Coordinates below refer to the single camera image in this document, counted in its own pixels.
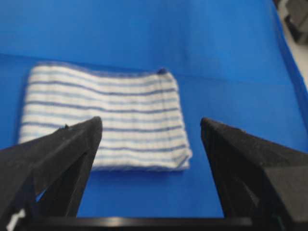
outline towel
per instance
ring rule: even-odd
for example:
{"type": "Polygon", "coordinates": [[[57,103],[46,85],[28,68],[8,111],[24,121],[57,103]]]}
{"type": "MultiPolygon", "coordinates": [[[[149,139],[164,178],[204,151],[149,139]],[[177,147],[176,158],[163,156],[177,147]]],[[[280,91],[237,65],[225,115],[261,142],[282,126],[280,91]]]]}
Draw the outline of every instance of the towel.
{"type": "Polygon", "coordinates": [[[192,152],[179,89],[166,70],[109,73],[45,62],[30,72],[19,142],[93,116],[103,137],[92,170],[183,170],[192,152]]]}

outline fabric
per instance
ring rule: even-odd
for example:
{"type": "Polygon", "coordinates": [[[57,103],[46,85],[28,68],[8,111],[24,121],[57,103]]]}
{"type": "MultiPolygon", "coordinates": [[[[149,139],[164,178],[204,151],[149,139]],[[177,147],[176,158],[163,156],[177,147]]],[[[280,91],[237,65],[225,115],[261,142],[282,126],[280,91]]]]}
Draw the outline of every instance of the fabric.
{"type": "Polygon", "coordinates": [[[93,169],[189,167],[178,86],[166,70],[117,74],[38,64],[28,81],[19,142],[94,116],[102,118],[103,137],[93,169]]]}

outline blue tablecloth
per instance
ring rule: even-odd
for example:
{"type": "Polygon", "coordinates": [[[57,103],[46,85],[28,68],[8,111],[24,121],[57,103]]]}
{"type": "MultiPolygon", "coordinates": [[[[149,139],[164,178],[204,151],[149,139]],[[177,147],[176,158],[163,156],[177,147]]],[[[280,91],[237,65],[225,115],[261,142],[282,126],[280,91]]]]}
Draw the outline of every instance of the blue tablecloth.
{"type": "Polygon", "coordinates": [[[223,216],[202,117],[308,151],[307,90],[270,0],[2,1],[0,28],[0,148],[17,142],[37,61],[121,72],[166,67],[179,83],[191,168],[92,172],[79,216],[223,216]]]}

